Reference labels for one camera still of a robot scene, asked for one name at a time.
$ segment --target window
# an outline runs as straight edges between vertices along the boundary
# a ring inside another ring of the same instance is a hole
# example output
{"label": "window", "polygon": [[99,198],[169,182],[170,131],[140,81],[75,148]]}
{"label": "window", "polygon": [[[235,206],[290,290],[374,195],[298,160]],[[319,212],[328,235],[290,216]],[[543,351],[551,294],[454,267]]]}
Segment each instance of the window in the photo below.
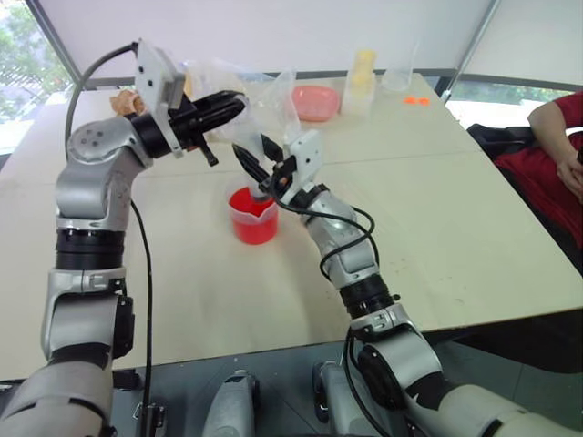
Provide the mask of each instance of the window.
{"label": "window", "polygon": [[475,81],[459,81],[446,106],[464,128],[528,126],[528,114],[571,91]]}
{"label": "window", "polygon": [[26,3],[0,2],[0,155],[12,153],[42,105],[71,79]]}

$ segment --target white wall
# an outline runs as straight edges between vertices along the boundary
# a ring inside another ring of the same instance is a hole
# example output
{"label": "white wall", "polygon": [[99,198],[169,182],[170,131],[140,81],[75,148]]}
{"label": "white wall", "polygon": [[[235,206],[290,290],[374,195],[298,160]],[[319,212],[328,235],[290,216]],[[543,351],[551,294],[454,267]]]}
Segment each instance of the white wall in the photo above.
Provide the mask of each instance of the white wall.
{"label": "white wall", "polygon": [[466,73],[583,85],[583,1],[502,0]]}
{"label": "white wall", "polygon": [[[41,0],[81,70],[143,36],[177,60],[220,57],[260,71],[345,70],[357,48],[377,67],[424,34],[414,63],[455,67],[488,0]],[[133,76],[131,56],[97,76]]]}

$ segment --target black cable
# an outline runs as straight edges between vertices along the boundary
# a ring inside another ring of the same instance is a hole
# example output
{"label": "black cable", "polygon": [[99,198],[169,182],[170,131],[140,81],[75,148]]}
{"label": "black cable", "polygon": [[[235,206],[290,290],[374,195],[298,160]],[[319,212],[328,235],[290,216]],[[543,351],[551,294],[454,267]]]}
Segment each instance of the black cable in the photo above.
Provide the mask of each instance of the black cable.
{"label": "black cable", "polygon": [[142,393],[142,414],[141,414],[141,428],[143,432],[147,429],[147,418],[148,413],[146,408],[149,405],[149,393],[152,381],[152,301],[153,301],[153,286],[152,286],[152,256],[149,251],[148,238],[146,237],[146,229],[144,228],[144,221],[139,213],[139,209],[131,201],[131,208],[136,214],[136,219],[138,220],[139,233],[142,236],[142,241],[144,242],[144,251],[146,252],[146,266],[148,270],[148,315],[146,316],[146,370],[144,375],[144,391]]}
{"label": "black cable", "polygon": [[79,78],[77,83],[75,84],[75,88],[73,89],[73,95],[71,96],[71,100],[69,100],[69,107],[66,111],[66,120],[65,120],[65,159],[68,159],[68,151],[66,150],[66,143],[71,136],[71,128],[73,126],[73,115],[75,114],[75,108],[77,107],[77,101],[79,100],[79,96],[83,88],[85,88],[85,83],[88,81],[90,77],[93,76],[93,73],[96,72],[98,68],[103,66],[106,62],[110,61],[114,57],[119,55],[123,55],[127,52],[136,52],[138,49],[138,43],[131,43],[127,46],[120,47],[112,52],[107,53],[100,57],[97,61],[89,66],[89,68],[83,73],[83,76]]}
{"label": "black cable", "polygon": [[[83,88],[85,88],[85,84],[88,79],[93,76],[98,68],[103,66],[106,62],[110,61],[114,57],[123,55],[127,52],[136,52],[138,50],[138,43],[132,42],[127,46],[123,46],[114,50],[102,57],[100,57],[96,62],[91,64],[89,68],[83,73],[83,76],[79,78],[78,82],[75,84],[75,88],[73,90],[73,95],[69,101],[69,106],[66,112],[66,121],[65,121],[65,159],[68,160],[68,151],[66,149],[66,143],[71,137],[71,129],[73,126],[73,115],[75,114],[75,109],[77,107],[77,102],[79,100],[79,96]],[[139,213],[138,206],[132,200],[131,201],[131,208],[136,214],[136,219],[138,220],[139,225],[139,232],[142,237],[142,241],[144,243],[144,250],[146,252],[146,265],[148,271],[148,315],[147,315],[147,325],[146,325],[146,370],[144,376],[144,391],[142,394],[142,415],[141,415],[141,428],[142,432],[146,432],[147,430],[147,418],[148,412],[147,407],[149,405],[149,395],[150,395],[150,387],[151,387],[151,379],[152,379],[152,306],[153,306],[153,285],[152,285],[152,257],[149,251],[149,244],[148,238],[146,236],[146,230],[144,228],[144,221],[142,220],[141,214]],[[122,289],[122,295],[127,296],[128,291],[124,285]]]}
{"label": "black cable", "polygon": [[346,332],[346,340],[344,341],[343,353],[344,353],[343,360],[344,375],[346,376],[346,380],[348,381],[348,387],[350,389],[350,392],[353,394],[354,400],[358,404],[358,407],[361,409],[361,412],[363,412],[363,416],[373,426],[374,430],[381,435],[381,437],[391,437],[391,434],[384,430],[383,427],[381,427],[381,425],[379,424],[379,422],[377,422],[373,415],[368,411],[366,405],[364,405],[361,395],[358,394],[356,387],[354,387],[353,376],[350,374],[350,365],[348,363],[349,355],[350,360],[352,362],[356,362],[356,359],[354,358],[354,336],[350,328],[348,329],[348,332]]}
{"label": "black cable", "polygon": [[286,210],[288,210],[290,212],[294,212],[296,214],[301,214],[301,215],[304,215],[304,216],[321,217],[323,219],[339,220],[339,221],[342,221],[344,223],[348,223],[349,225],[351,225],[351,226],[359,229],[363,233],[359,238],[354,239],[350,243],[346,243],[346,244],[340,246],[339,248],[336,248],[334,250],[331,250],[330,252],[328,252],[322,258],[322,260],[320,261],[320,272],[321,272],[321,274],[327,280],[330,280],[330,276],[328,275],[328,273],[326,273],[326,270],[324,270],[324,266],[325,266],[326,262],[328,261],[328,259],[330,259],[334,255],[338,255],[340,252],[342,252],[344,250],[347,250],[347,249],[349,249],[349,248],[351,248],[353,246],[356,246],[357,244],[362,243],[366,239],[369,239],[370,240],[371,246],[373,246],[374,259],[376,261],[376,264],[377,265],[380,265],[379,250],[378,250],[378,248],[376,246],[376,242],[374,241],[374,238],[373,238],[374,219],[373,219],[373,217],[369,213],[367,213],[366,211],[363,211],[362,209],[352,207],[354,211],[356,211],[359,214],[364,215],[369,220],[369,222],[370,222],[370,228],[366,229],[361,224],[357,223],[354,220],[351,220],[349,218],[346,218],[346,217],[337,216],[335,214],[327,214],[325,212],[310,211],[310,210],[305,209],[305,208],[296,208],[296,207],[293,207],[291,205],[285,205],[284,203],[281,202],[281,200],[277,196],[277,193],[275,192],[275,180],[276,180],[276,177],[273,176],[271,178],[269,191],[270,191],[271,197],[273,198],[273,200],[275,201],[275,203],[280,208],[283,208],[283,209],[286,209]]}

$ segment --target red cup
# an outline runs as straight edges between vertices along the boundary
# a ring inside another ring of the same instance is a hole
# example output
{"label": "red cup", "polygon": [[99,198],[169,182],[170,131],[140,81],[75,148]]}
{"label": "red cup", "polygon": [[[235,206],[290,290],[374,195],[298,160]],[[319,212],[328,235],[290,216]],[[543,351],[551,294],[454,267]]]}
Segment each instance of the red cup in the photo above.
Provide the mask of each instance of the red cup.
{"label": "red cup", "polygon": [[235,235],[244,243],[262,244],[277,233],[277,205],[272,198],[258,202],[247,187],[230,195],[229,213]]}

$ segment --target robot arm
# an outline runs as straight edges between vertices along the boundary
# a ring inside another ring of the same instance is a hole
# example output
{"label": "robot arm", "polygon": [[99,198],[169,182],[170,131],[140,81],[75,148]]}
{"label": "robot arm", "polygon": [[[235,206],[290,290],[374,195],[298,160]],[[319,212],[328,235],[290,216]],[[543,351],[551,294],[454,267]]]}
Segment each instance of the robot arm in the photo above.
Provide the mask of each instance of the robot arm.
{"label": "robot arm", "polygon": [[[354,225],[334,219],[339,216],[355,221],[353,208],[325,186],[313,183],[322,165],[322,145],[316,131],[305,133],[284,149],[272,177],[249,153],[234,148],[243,167],[265,191],[278,198],[284,208],[301,214],[322,254],[322,272],[340,291],[351,315],[351,335],[364,345],[358,368],[369,392],[385,409],[403,414],[410,435],[578,435],[490,391],[474,385],[456,386],[445,379],[435,352],[384,284],[371,242],[362,239],[363,232]],[[269,153],[272,148],[265,148],[269,158],[278,156]],[[327,217],[315,217],[311,215],[314,212]],[[347,246],[357,239],[362,241]]]}
{"label": "robot arm", "polygon": [[106,437],[111,363],[133,344],[132,299],[122,265],[131,186],[154,158],[200,148],[204,132],[237,116],[240,93],[189,102],[184,75],[157,48],[138,46],[138,91],[150,112],[80,127],[56,183],[56,266],[49,273],[42,348],[47,365],[28,378],[0,418],[0,435]]}

